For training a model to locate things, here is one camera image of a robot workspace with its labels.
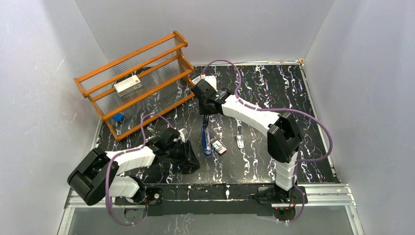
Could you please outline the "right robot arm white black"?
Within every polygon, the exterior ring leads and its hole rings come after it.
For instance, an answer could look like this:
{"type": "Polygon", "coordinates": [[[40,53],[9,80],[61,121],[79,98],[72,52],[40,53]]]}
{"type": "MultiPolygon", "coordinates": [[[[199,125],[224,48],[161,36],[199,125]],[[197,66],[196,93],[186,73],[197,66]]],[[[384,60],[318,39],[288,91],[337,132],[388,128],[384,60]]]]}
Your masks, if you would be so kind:
{"type": "Polygon", "coordinates": [[[227,88],[214,89],[200,80],[191,91],[199,100],[202,115],[221,114],[235,118],[256,129],[267,138],[267,151],[276,162],[274,189],[257,194],[263,202],[287,203],[295,196],[297,156],[303,135],[289,112],[263,111],[238,98],[227,88]]]}

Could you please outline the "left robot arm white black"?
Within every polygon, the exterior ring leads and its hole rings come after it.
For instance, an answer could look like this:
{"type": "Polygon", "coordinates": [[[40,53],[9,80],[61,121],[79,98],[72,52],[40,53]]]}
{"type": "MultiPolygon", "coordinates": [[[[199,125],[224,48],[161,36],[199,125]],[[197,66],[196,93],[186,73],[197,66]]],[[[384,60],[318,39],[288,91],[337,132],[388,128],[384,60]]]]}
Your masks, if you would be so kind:
{"type": "Polygon", "coordinates": [[[199,169],[200,162],[186,136],[186,129],[168,127],[135,148],[106,152],[96,147],[71,172],[67,184],[88,206],[106,197],[124,197],[131,203],[142,204],[151,198],[147,186],[126,172],[150,167],[164,158],[175,161],[183,174],[199,169]]]}

